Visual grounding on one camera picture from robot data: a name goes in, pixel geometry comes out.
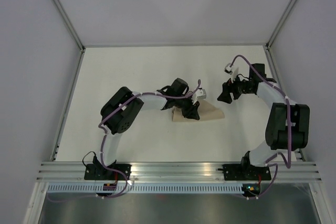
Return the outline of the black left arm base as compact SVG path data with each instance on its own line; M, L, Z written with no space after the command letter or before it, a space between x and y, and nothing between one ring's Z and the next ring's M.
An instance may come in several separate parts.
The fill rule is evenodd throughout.
M112 169L118 170L125 174L127 179L130 178L131 175L131 165L130 164L121 164L116 163L111 166ZM86 166L86 171L84 174L84 180L117 180L117 181L125 181L125 178L122 174L118 172L113 172L110 170L106 170L104 167L98 163L88 164Z

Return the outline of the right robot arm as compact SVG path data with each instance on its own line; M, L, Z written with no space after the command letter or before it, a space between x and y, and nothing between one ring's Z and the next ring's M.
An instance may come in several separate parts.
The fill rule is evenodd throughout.
M231 104L243 94L254 94L270 109L265 139L246 153L247 162L239 167L241 176L254 178L259 172L258 166L267 166L277 156L291 167L292 152L308 144L310 108L290 99L273 78L267 77L262 63L252 64L247 78L241 78L238 67L232 63L224 71L230 77L222 84L218 101Z

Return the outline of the beige cloth napkin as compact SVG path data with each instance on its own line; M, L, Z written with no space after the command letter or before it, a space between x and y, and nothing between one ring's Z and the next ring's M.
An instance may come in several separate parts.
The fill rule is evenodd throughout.
M223 111L206 100L199 100L198 107L199 120L196 119L187 119L182 115L181 109L174 108L172 110L172 121L173 122L201 122L201 121L210 121L210 120L220 120L224 119L225 115Z

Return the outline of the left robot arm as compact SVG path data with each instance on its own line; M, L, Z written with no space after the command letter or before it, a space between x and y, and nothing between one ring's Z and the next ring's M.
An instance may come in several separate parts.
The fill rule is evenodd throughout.
M206 98L206 91L198 80L194 90L190 90L187 82L176 78L171 85L153 92L135 92L121 87L102 107L102 116L98 128L103 130L103 139L99 149L96 173L104 180L114 176L114 164L117 161L117 149L122 137L138 114L146 110L180 109L182 117L200 120L198 108L200 100Z

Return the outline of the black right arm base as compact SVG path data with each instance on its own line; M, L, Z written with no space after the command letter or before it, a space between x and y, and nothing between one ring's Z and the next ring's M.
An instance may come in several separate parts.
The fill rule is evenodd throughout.
M224 175L225 181L270 181L271 174L268 167L257 167L242 164L224 164L218 169Z

